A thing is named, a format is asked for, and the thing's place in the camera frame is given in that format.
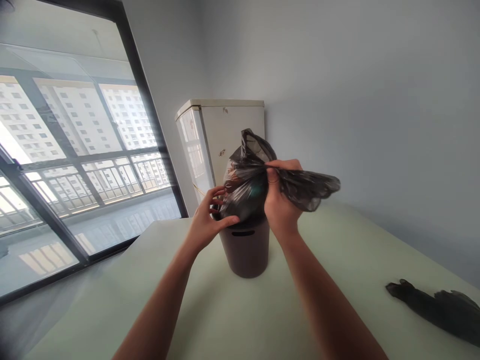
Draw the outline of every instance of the railing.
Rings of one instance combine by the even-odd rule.
[[[61,218],[170,187],[160,154],[118,157],[82,166],[87,180],[73,166],[31,171],[26,176]],[[94,193],[86,181],[93,184]],[[41,223],[10,184],[1,182],[0,236]]]

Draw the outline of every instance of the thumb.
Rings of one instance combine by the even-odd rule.
[[[280,193],[280,178],[277,169],[269,167],[266,170],[266,175],[268,177],[268,195],[277,195]]]
[[[240,218],[238,216],[227,216],[220,221],[216,222],[218,227],[218,231],[228,228],[229,226],[235,225],[240,222]]]

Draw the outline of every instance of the white table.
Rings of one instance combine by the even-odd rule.
[[[154,222],[52,328],[27,359],[110,359],[162,277],[190,219]],[[433,293],[480,290],[344,205],[300,218],[300,232],[393,359],[480,359],[480,348],[413,313],[385,290],[405,278]],[[266,271],[234,275],[219,238],[196,260],[169,359],[317,359],[287,263],[270,234]]]

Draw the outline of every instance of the hand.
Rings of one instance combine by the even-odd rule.
[[[296,159],[287,161],[274,160],[266,162],[265,165],[286,170],[303,170],[300,162]],[[274,168],[268,168],[266,172],[268,176],[268,194],[265,200],[265,215],[275,237],[280,241],[285,237],[291,237],[298,233],[297,221],[302,211],[280,192],[278,171]]]
[[[210,214],[218,213],[217,210],[210,208],[210,205],[222,205],[223,201],[216,197],[223,194],[225,194],[225,186],[223,185],[208,190],[193,215],[184,246],[196,254],[210,244],[220,230],[240,221],[238,216],[228,216],[219,221],[210,216]]]

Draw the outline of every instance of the dark brown trash can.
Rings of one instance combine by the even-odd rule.
[[[256,278],[269,263],[270,226],[265,216],[220,231],[230,269],[242,278]]]

